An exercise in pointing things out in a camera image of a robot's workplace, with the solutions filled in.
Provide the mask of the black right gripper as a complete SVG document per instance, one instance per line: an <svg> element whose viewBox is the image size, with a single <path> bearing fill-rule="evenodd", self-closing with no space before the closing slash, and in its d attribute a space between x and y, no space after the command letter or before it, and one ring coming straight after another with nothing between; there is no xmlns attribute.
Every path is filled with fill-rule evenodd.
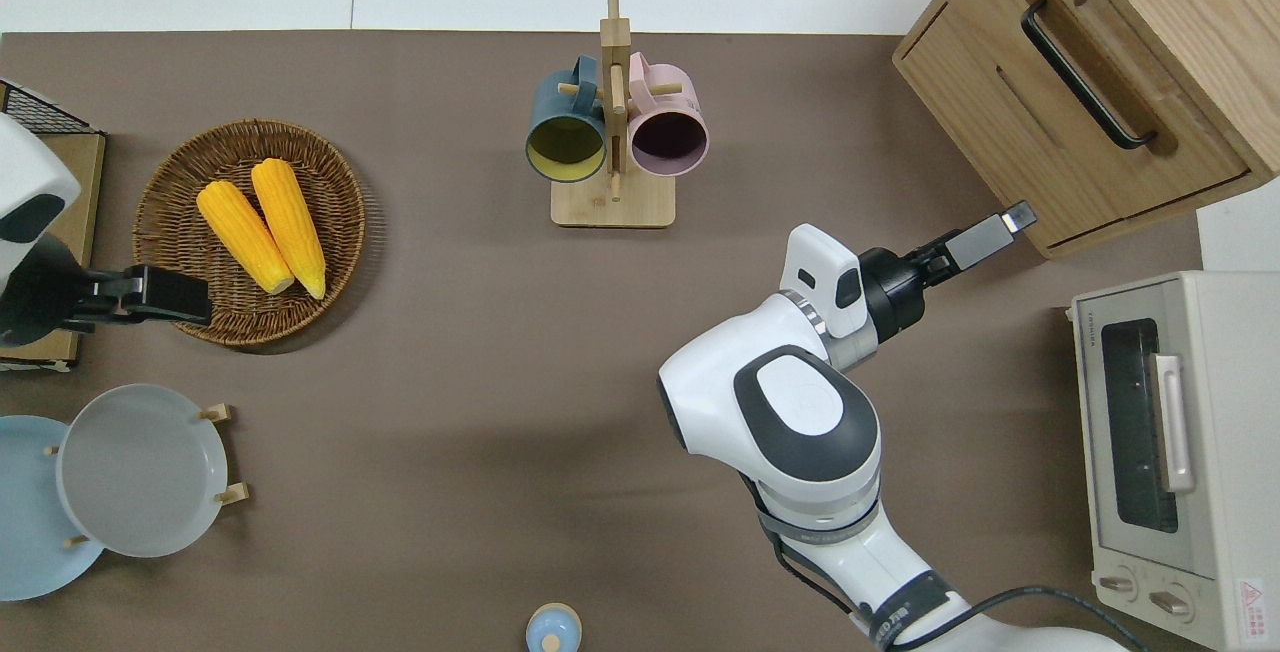
<svg viewBox="0 0 1280 652"><path fill-rule="evenodd" d="M1010 246L1038 222L1028 201L1019 201L965 229L955 229L914 249L908 265L922 278L922 286L938 286Z"/></svg>

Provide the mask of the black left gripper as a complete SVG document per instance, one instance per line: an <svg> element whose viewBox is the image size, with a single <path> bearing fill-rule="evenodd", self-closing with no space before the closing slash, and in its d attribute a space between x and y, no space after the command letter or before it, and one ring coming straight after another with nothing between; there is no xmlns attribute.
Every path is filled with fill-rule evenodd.
<svg viewBox="0 0 1280 652"><path fill-rule="evenodd" d="M180 322L207 325L212 320L209 283L160 266L124 270L122 310L137 322Z"/></svg>

